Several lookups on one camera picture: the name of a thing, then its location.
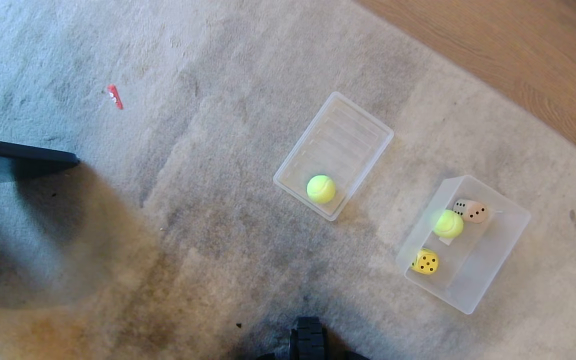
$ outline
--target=plastic container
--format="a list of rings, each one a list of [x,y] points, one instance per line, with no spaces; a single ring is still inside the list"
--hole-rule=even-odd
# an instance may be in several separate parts
[[[463,232],[448,246],[433,228],[443,210],[452,209],[458,199],[483,203],[490,215],[483,223],[464,223]],[[461,312],[472,314],[530,218],[528,210],[470,175],[447,178],[407,237],[396,263],[408,280]],[[421,248],[437,253],[436,273],[424,275],[410,269]]]
[[[375,162],[394,132],[338,92],[333,92],[272,179],[329,221],[334,221]],[[308,198],[306,186],[317,175],[336,185],[334,198],[324,204]]]

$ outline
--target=tennis ball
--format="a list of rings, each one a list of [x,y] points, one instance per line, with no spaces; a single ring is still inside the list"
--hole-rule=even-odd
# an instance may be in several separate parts
[[[439,221],[432,230],[438,237],[454,239],[464,231],[464,219],[453,210],[443,210]]]
[[[335,197],[335,182],[326,175],[317,175],[308,182],[306,193],[314,203],[326,204]]]

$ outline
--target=yellow die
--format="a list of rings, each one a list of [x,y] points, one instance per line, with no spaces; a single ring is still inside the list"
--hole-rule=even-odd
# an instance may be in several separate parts
[[[434,251],[427,248],[419,250],[416,259],[410,266],[410,269],[426,275],[434,274],[437,272],[437,268],[439,268],[439,257]]]

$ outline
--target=gray carpet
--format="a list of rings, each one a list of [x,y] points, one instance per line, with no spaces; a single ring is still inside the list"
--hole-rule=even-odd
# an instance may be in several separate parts
[[[272,177],[333,91],[395,138],[329,222]],[[349,0],[0,0],[0,141],[83,161],[0,184],[0,359],[285,356],[298,315],[373,360],[576,359],[576,148]],[[532,213],[472,315],[394,264],[463,174]]]

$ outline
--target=transparent storage box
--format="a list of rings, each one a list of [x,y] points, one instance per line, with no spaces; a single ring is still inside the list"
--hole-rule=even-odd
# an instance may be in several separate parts
[[[483,223],[465,222],[462,233],[448,246],[433,228],[442,212],[452,210],[458,199],[483,203],[490,215]],[[470,175],[447,178],[407,237],[396,263],[408,280],[461,312],[472,314],[530,218],[528,210]],[[424,275],[410,269],[421,248],[437,254],[436,273]]]
[[[307,207],[334,221],[394,132],[338,92],[333,92],[272,179]],[[306,186],[317,175],[330,177],[336,194],[328,203],[308,198]]]

